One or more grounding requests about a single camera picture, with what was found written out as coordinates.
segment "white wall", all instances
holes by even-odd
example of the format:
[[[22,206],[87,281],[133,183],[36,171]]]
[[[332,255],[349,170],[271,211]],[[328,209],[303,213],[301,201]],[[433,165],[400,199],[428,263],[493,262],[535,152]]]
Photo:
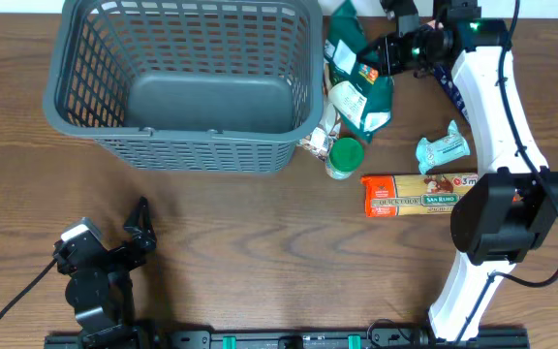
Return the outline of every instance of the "white wall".
[[[344,0],[318,0],[325,15],[330,15]],[[353,0],[361,16],[383,16],[379,0]],[[64,0],[0,0],[0,13],[61,12]],[[432,15],[432,0],[415,0],[422,16]],[[509,17],[513,13],[512,0],[479,0],[485,17]],[[520,16],[525,18],[558,18],[558,0],[524,0]]]

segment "teal wrapper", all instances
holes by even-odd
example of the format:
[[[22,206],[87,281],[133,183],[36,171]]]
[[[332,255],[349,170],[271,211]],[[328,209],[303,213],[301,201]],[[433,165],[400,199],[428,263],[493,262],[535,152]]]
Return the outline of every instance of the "teal wrapper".
[[[471,155],[471,149],[460,131],[452,121],[448,128],[449,135],[431,143],[422,138],[417,144],[415,155],[418,160],[418,170],[425,175],[432,168],[444,165],[462,156]]]

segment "green snack bag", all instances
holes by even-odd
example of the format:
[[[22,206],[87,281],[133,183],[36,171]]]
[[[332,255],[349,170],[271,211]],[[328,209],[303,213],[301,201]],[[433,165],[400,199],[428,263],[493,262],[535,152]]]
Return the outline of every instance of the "green snack bag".
[[[376,69],[357,62],[357,52],[366,46],[357,11],[347,0],[331,16],[325,42],[325,60],[333,84],[328,100],[341,113],[348,128],[370,143],[374,134],[391,120],[393,81],[390,77],[379,77]],[[366,58],[378,61],[373,52]]]

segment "plastic basket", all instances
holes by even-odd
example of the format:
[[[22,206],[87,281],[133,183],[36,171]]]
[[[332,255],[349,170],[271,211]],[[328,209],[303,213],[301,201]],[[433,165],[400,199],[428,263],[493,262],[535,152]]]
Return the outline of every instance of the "plastic basket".
[[[317,1],[67,0],[56,130],[150,170],[275,172],[322,117]]]

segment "black metal base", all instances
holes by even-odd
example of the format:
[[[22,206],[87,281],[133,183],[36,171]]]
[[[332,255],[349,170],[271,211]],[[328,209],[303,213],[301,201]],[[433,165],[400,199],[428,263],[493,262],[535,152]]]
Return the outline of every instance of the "black metal base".
[[[368,335],[354,332],[283,332],[283,333],[211,333],[208,331],[174,332],[165,336],[140,338],[139,333],[105,346],[83,344],[81,336],[50,335],[45,338],[45,349],[371,349],[371,348],[497,348],[529,349],[525,329],[480,329],[480,334],[457,346],[433,339],[425,329],[400,327],[412,343],[404,339],[396,328],[378,328]]]

